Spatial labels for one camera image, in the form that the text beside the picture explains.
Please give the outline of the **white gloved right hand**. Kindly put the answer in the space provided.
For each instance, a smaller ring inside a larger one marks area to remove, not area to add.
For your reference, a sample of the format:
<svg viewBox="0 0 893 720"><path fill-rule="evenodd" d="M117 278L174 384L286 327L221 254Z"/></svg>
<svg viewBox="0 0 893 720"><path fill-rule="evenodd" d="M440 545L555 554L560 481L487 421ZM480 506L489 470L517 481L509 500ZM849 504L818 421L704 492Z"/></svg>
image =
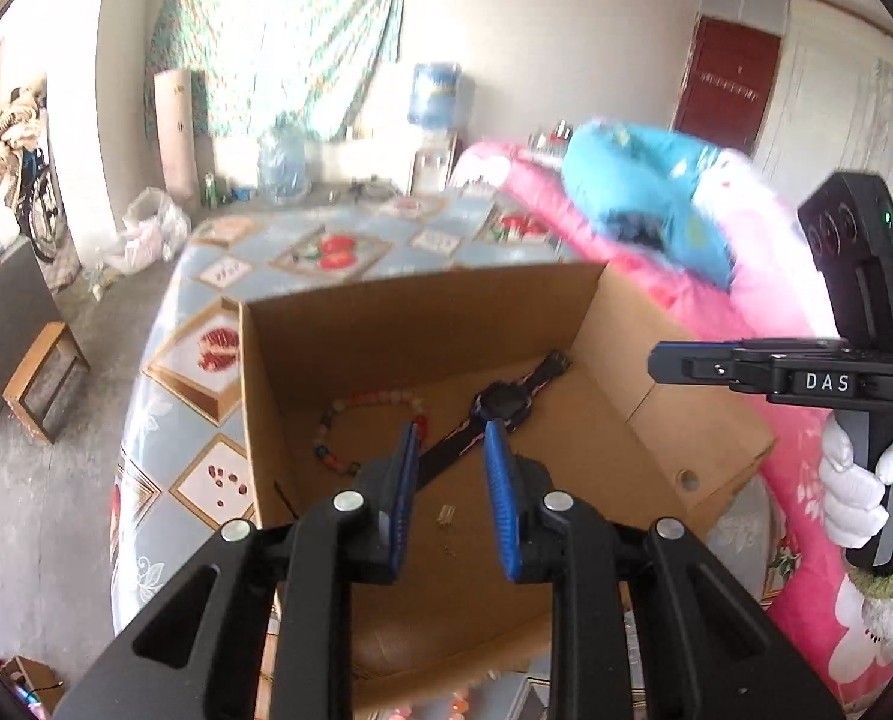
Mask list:
<svg viewBox="0 0 893 720"><path fill-rule="evenodd" d="M881 504L886 488L893 485L893 443L874 472L853 460L849 434L829 415L822 427L822 457L819 477L824 484L824 530L832 543L858 550L888 523Z"/></svg>

